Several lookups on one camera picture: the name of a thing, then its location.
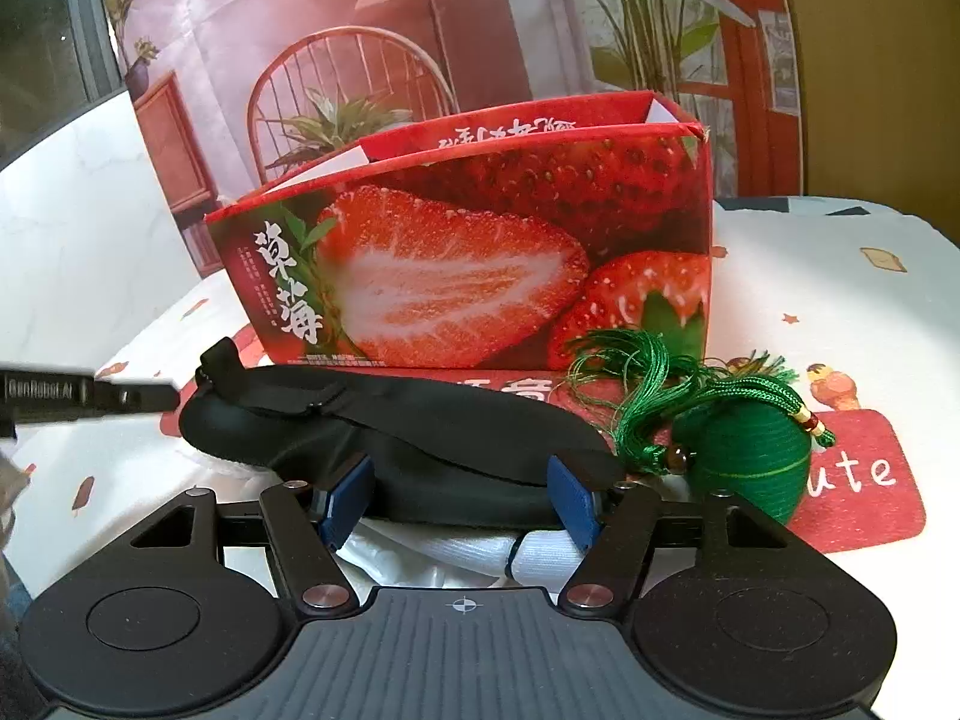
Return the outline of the white sock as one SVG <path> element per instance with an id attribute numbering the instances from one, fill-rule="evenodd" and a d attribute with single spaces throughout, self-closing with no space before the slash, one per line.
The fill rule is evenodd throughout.
<path id="1" fill-rule="evenodd" d="M 517 533 L 361 520 L 338 559 L 382 587 L 556 593 L 583 559 L 563 530 Z"/>

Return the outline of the black sleep eye mask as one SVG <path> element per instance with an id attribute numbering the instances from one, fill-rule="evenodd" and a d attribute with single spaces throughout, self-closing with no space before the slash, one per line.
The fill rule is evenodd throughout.
<path id="1" fill-rule="evenodd" d="M 620 465 L 571 411 L 485 388 L 329 367 L 244 367 L 231 340 L 200 358 L 181 436 L 206 455 L 319 484 L 358 454 L 371 460 L 366 514 L 438 527 L 534 530 L 558 523 L 551 458 Z"/>

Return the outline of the printed living room backdrop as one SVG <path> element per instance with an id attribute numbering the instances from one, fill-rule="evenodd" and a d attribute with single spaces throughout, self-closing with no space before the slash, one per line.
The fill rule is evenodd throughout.
<path id="1" fill-rule="evenodd" d="M 220 197 L 259 185 L 299 88 L 415 115 L 649 88 L 715 137 L 723 197 L 804 182 L 788 0 L 107 0 L 130 81 L 178 82 Z"/>

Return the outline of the green tasselled egg ornament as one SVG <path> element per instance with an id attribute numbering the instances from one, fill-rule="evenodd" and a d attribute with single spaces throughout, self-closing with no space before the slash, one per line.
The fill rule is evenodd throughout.
<path id="1" fill-rule="evenodd" d="M 697 499 L 729 491 L 788 523 L 815 452 L 836 445 L 779 356 L 731 369 L 635 328 L 590 330 L 568 349 L 568 392 L 607 415 L 615 457 L 633 475 L 680 476 Z"/>

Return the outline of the red strawberry cardboard box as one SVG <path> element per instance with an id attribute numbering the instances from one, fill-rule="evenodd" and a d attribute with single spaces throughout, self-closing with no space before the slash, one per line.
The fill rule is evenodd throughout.
<path id="1" fill-rule="evenodd" d="M 206 226 L 274 361 L 561 371 L 594 330 L 704 348 L 711 172 L 659 94 L 568 96 L 364 135 Z"/>

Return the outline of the bear print table cloth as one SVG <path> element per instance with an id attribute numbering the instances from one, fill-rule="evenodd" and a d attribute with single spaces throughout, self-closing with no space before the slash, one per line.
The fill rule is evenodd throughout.
<path id="1" fill-rule="evenodd" d="M 718 210 L 711 310 L 711 356 L 784 359 L 836 434 L 791 527 L 895 617 L 878 715 L 955 717 L 957 247 L 870 203 Z M 29 476 L 5 550 L 14 606 L 185 489 L 251 500 L 167 416 L 32 429 L 13 460 Z"/>

